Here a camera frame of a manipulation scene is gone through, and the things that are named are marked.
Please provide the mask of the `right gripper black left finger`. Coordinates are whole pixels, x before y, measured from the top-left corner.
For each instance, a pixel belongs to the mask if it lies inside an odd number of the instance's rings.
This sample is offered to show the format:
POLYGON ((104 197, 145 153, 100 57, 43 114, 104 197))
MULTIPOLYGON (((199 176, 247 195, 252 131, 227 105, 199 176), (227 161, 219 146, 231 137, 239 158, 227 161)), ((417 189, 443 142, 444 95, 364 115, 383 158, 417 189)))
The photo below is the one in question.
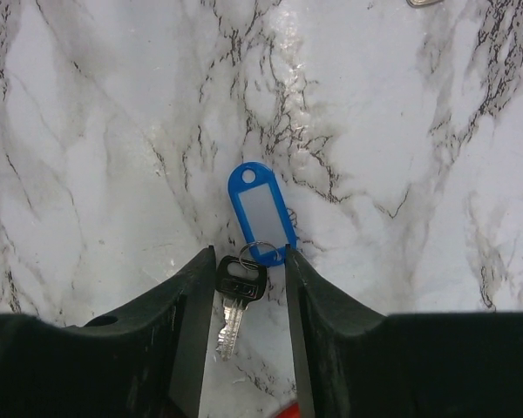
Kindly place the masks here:
POLYGON ((0 417, 195 416, 214 249, 82 327, 0 313, 0 417))

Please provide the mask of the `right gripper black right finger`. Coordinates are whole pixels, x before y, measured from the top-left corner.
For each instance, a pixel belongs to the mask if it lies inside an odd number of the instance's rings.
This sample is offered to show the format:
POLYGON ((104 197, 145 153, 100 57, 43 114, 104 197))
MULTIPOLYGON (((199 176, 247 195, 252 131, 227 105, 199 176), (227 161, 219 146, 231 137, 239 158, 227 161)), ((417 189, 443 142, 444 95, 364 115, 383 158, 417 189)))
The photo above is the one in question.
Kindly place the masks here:
POLYGON ((523 313, 382 315, 285 257, 303 417, 523 417, 523 313))

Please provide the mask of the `black-headed silver key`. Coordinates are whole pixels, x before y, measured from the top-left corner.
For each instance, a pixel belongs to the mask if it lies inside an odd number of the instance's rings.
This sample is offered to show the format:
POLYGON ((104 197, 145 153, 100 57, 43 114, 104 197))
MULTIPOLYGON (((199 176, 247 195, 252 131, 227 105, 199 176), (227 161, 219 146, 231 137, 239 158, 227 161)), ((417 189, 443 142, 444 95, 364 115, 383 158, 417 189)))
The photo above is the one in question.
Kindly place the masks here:
POLYGON ((254 261, 225 256, 217 268, 215 290, 222 296, 224 326, 218 334, 217 353, 228 361, 233 352, 248 304, 265 294, 268 271, 254 261))

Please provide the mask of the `blue plastic key tag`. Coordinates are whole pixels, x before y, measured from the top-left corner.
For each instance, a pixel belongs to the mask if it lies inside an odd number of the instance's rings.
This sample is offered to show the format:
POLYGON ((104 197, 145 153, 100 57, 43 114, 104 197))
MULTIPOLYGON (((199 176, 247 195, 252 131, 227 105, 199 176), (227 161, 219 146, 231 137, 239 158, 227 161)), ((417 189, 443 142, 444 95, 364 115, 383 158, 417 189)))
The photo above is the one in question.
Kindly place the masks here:
POLYGON ((259 264, 282 265, 286 248, 295 248, 297 237, 274 172, 255 161, 238 165, 228 178, 228 197, 245 250, 259 264))

